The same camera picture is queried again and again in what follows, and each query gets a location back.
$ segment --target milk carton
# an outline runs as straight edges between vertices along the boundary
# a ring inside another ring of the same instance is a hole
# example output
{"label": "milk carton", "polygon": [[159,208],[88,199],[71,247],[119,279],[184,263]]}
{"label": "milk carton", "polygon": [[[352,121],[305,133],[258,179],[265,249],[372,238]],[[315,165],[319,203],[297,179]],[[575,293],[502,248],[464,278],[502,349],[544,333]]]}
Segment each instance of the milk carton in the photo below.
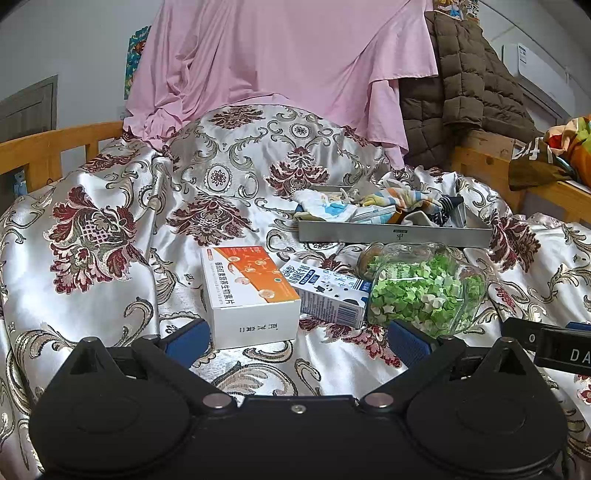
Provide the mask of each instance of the milk carton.
{"label": "milk carton", "polygon": [[289,260],[281,272],[301,298],[301,312],[360,328],[371,283],[360,278]]}

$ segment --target orange and white box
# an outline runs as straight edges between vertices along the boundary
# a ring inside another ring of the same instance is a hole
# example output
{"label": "orange and white box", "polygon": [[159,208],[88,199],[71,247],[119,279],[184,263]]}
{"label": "orange and white box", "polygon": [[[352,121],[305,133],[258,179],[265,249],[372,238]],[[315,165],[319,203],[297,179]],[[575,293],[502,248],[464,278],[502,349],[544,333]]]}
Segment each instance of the orange and white box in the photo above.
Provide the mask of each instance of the orange and white box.
{"label": "orange and white box", "polygon": [[263,247],[204,247],[201,260],[215,349],[296,338],[300,298]]}

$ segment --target medicine box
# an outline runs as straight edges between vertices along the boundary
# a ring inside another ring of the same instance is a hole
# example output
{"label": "medicine box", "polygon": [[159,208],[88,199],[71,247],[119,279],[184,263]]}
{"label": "medicine box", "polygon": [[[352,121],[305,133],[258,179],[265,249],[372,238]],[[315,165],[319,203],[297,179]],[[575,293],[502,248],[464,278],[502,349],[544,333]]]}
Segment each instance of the medicine box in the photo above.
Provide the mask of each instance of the medicine box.
{"label": "medicine box", "polygon": [[301,298],[301,312],[320,320],[360,328],[371,283],[289,260],[281,272]]}
{"label": "medicine box", "polygon": [[296,338],[300,298],[263,247],[205,247],[201,260],[215,349]]}

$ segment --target glass jar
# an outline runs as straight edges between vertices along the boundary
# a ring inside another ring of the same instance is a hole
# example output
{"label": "glass jar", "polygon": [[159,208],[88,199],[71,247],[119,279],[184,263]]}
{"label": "glass jar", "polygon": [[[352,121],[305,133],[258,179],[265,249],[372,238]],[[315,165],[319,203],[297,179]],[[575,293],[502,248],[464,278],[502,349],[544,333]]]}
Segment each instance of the glass jar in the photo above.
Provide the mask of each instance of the glass jar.
{"label": "glass jar", "polygon": [[386,245],[364,274],[373,277],[370,324],[406,320],[433,338],[470,328],[486,292],[484,272],[438,243]]}
{"label": "glass jar", "polygon": [[357,264],[355,265],[355,274],[365,281],[373,281],[377,270],[376,259],[384,249],[385,245],[380,242],[373,242],[363,249]]}

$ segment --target screw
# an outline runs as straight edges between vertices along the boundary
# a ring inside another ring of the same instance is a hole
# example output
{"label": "screw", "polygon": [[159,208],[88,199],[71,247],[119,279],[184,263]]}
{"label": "screw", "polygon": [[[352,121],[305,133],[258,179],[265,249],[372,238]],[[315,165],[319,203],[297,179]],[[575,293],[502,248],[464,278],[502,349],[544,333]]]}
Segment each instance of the screw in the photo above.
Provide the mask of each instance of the screw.
{"label": "screw", "polygon": [[303,405],[292,405],[291,411],[293,413],[304,413],[306,411],[306,407]]}
{"label": "screw", "polygon": [[232,403],[232,397],[225,393],[210,393],[203,397],[203,404],[209,408],[225,408]]}
{"label": "screw", "polygon": [[392,398],[392,395],[388,395],[387,393],[374,392],[365,396],[365,403],[371,407],[385,408],[392,405],[394,399]]}

